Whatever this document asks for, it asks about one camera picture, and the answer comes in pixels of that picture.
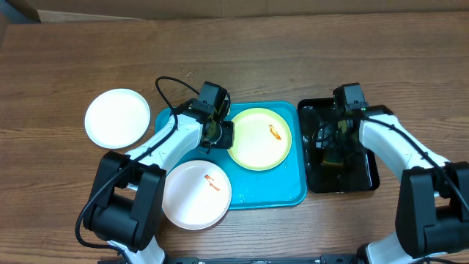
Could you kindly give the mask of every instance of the wooden table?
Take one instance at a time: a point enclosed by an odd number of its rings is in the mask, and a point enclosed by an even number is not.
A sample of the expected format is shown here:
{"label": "wooden table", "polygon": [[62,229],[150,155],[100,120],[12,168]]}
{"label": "wooden table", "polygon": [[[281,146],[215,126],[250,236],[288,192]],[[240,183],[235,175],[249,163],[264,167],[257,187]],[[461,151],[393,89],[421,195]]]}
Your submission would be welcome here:
{"label": "wooden table", "polygon": [[[234,102],[294,105],[359,81],[372,105],[394,110],[436,153],[469,161],[469,12],[10,25],[0,52],[0,262],[115,256],[73,234],[106,152],[86,136],[84,113],[100,93],[128,87],[154,119],[166,107],[158,76],[198,89],[215,82]],[[174,105],[192,96],[162,86]],[[153,133],[151,125],[143,140]],[[308,193],[294,208],[231,211],[198,232],[166,220],[158,243],[200,258],[354,252],[394,231],[399,182],[378,166],[375,192]],[[448,258],[467,261],[469,252]]]}

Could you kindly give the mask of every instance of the object in black tray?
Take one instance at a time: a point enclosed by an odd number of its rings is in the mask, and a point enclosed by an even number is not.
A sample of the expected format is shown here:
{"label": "object in black tray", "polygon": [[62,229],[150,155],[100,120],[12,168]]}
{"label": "object in black tray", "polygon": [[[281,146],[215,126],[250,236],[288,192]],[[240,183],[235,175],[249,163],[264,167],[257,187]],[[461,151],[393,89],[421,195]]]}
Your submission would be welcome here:
{"label": "object in black tray", "polygon": [[380,178],[374,153],[350,133],[351,120],[339,121],[333,98],[298,104],[308,187],[315,193],[371,191]]}

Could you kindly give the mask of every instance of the cable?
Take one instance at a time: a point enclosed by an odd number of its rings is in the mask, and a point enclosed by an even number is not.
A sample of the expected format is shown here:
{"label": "cable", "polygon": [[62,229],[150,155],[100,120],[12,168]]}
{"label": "cable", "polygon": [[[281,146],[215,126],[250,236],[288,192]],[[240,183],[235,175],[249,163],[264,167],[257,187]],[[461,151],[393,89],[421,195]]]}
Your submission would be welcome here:
{"label": "cable", "polygon": [[158,143],[156,143],[154,146],[152,147],[149,147],[144,153],[142,153],[141,155],[139,155],[138,157],[136,157],[135,159],[129,161],[129,163],[127,165],[125,165],[124,167],[122,167],[116,174],[115,176],[113,176],[105,185],[103,185],[103,187],[101,187],[101,189],[99,191],[96,192],[96,194],[85,204],[85,206],[83,207],[83,209],[81,209],[81,212],[76,220],[76,224],[75,224],[75,237],[76,237],[76,240],[83,246],[86,246],[86,247],[89,247],[89,248],[93,248],[93,249],[113,249],[113,250],[116,250],[117,252],[119,252],[125,259],[125,261],[128,263],[128,264],[132,264],[132,262],[130,261],[130,259],[128,258],[128,256],[125,254],[125,251],[122,250],[121,248],[117,247],[117,246],[111,246],[111,245],[106,245],[106,244],[96,244],[96,243],[89,243],[89,242],[86,242],[82,237],[81,237],[81,234],[80,234],[80,227],[81,227],[81,222],[83,221],[83,218],[84,218],[84,214],[86,212],[86,210],[88,210],[88,208],[90,207],[90,205],[97,199],[97,197],[104,191],[106,190],[108,187],[110,186],[113,186],[122,176],[124,176],[124,173],[129,170],[129,168],[131,168],[132,166],[134,166],[135,164],[137,164],[142,158],[146,157],[147,155],[149,155],[150,153],[152,153],[154,150],[156,150],[156,148],[160,147],[176,130],[177,130],[177,124],[178,124],[178,121],[177,121],[177,114],[175,112],[175,109],[173,108],[173,106],[171,105],[171,103],[169,102],[169,100],[166,98],[166,96],[163,94],[163,92],[161,92],[161,89],[160,89],[160,86],[158,85],[158,82],[160,80],[170,80],[170,81],[176,81],[180,84],[183,84],[184,86],[186,86],[187,88],[191,89],[192,91],[194,91],[197,95],[199,94],[199,92],[197,90],[195,90],[193,87],[191,87],[189,84],[186,84],[184,81],[181,81],[181,80],[178,80],[176,78],[172,78],[172,77],[167,77],[167,76],[161,76],[161,77],[158,77],[156,80],[155,80],[155,86],[156,86],[156,90],[160,93],[161,97],[163,98],[163,100],[165,101],[165,103],[168,105],[168,107],[171,109],[171,112],[174,116],[174,126],[172,127],[172,129],[169,131],[168,134],[166,134]]}
{"label": "cable", "polygon": [[417,150],[418,154],[420,154],[422,156],[422,158],[424,158],[426,161],[428,161],[429,164],[431,164],[440,174],[441,176],[446,180],[446,182],[448,182],[449,184],[449,187],[450,189],[453,191],[454,195],[456,195],[457,199],[461,202],[462,206],[466,209],[466,211],[469,213],[469,206],[466,202],[466,200],[464,199],[464,197],[462,197],[462,194],[459,192],[459,189],[456,187],[456,185],[453,183],[453,181],[451,180],[451,178],[446,175],[446,173],[443,171],[443,169],[441,169],[441,167],[436,163],[434,162],[429,156],[427,153],[425,153],[406,133],[402,132],[401,130],[397,129],[395,126],[393,125],[389,125],[388,123],[385,123],[385,122],[382,122],[382,121],[379,121],[379,120],[374,120],[374,119],[371,119],[369,117],[363,117],[363,118],[360,118],[360,120],[364,120],[364,121],[369,121],[369,122],[374,122],[374,123],[377,123],[377,124],[380,124],[382,126],[385,126],[387,128],[389,128],[390,130],[398,133],[399,135],[401,135],[407,142],[409,142],[410,145],[412,145],[412,147]]}
{"label": "cable", "polygon": [[424,257],[424,258],[421,258],[420,260],[412,262],[411,264],[424,264],[424,263],[430,263],[430,262],[443,263],[443,264],[464,264],[464,263],[457,263],[457,262],[450,261],[450,260],[440,259],[438,257]]}

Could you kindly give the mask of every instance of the black cable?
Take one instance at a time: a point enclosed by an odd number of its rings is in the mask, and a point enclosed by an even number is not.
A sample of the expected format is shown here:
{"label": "black cable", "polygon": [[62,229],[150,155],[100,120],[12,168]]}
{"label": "black cable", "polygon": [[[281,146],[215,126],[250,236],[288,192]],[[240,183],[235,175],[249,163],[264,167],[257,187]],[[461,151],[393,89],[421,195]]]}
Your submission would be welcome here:
{"label": "black cable", "polygon": [[451,178],[448,175],[446,175],[446,173],[443,171],[443,169],[441,169],[441,167],[428,156],[428,153],[424,152],[406,133],[404,133],[403,131],[397,129],[393,125],[389,125],[388,123],[385,123],[385,122],[382,122],[382,121],[379,121],[379,120],[374,120],[374,119],[371,119],[369,117],[363,117],[363,118],[360,118],[360,120],[380,124],[382,126],[385,126],[385,127],[389,128],[390,130],[398,133],[400,136],[402,136],[407,142],[409,142],[410,145],[412,145],[412,147],[415,150],[417,150],[418,154],[420,154],[422,156],[422,158],[424,158],[429,164],[431,164],[441,174],[441,176],[449,184],[449,187],[453,191],[454,195],[456,195],[457,199],[461,202],[461,205],[469,213],[469,206],[468,206],[466,200],[464,199],[462,194],[459,192],[459,189],[453,183]]}
{"label": "black cable", "polygon": [[89,242],[86,242],[82,237],[81,237],[81,234],[80,234],[80,227],[81,227],[81,222],[83,221],[83,218],[84,218],[84,214],[86,212],[86,210],[88,210],[88,208],[90,207],[90,205],[96,200],[96,198],[104,191],[106,190],[108,187],[110,186],[113,186],[122,176],[124,176],[124,173],[129,170],[129,168],[131,168],[132,166],[134,166],[135,164],[137,164],[137,162],[139,162],[142,158],[146,157],[147,155],[149,155],[151,152],[153,152],[154,150],[156,150],[157,147],[160,147],[161,144],[163,144],[176,130],[177,130],[177,124],[178,124],[178,121],[177,121],[177,114],[175,112],[175,109],[173,108],[173,106],[171,105],[171,103],[169,102],[169,100],[166,98],[166,96],[164,96],[163,92],[161,92],[161,89],[160,89],[160,86],[158,85],[158,82],[160,80],[170,80],[170,81],[176,81],[180,84],[183,84],[184,86],[186,86],[187,88],[191,89],[192,91],[194,91],[197,95],[199,94],[199,92],[197,90],[195,90],[193,87],[191,87],[189,84],[186,84],[184,81],[181,81],[181,80],[178,80],[176,78],[172,78],[172,77],[167,77],[167,76],[161,76],[161,77],[158,77],[156,80],[155,80],[155,86],[156,86],[156,90],[160,93],[161,97],[163,98],[163,100],[166,102],[166,104],[168,105],[168,107],[171,109],[171,112],[174,116],[174,126],[172,127],[172,129],[169,131],[168,134],[166,134],[158,143],[156,143],[154,146],[152,147],[149,147],[144,153],[142,153],[141,155],[139,155],[138,157],[136,157],[135,159],[129,161],[129,163],[127,165],[125,165],[124,167],[122,167],[116,174],[115,176],[113,176],[103,187],[101,187],[101,189],[99,191],[96,192],[96,194],[85,204],[85,206],[83,207],[83,209],[81,210],[80,212],[80,215],[78,216],[77,218],[77,221],[76,221],[76,224],[75,224],[75,237],[76,237],[76,240],[83,246],[86,246],[86,247],[89,247],[89,248],[93,248],[93,249],[113,249],[113,250],[116,250],[117,252],[119,252],[125,259],[125,261],[128,263],[128,264],[132,264],[132,262],[129,260],[128,256],[125,254],[125,251],[122,250],[121,248],[117,247],[117,246],[111,246],[111,245],[107,245],[107,244],[96,244],[96,243],[89,243]]}
{"label": "black cable", "polygon": [[464,264],[464,263],[457,263],[457,262],[450,261],[450,260],[440,259],[438,257],[424,257],[424,258],[421,258],[420,260],[412,262],[411,264],[424,264],[424,263],[430,263],[430,262],[443,263],[443,264]]}

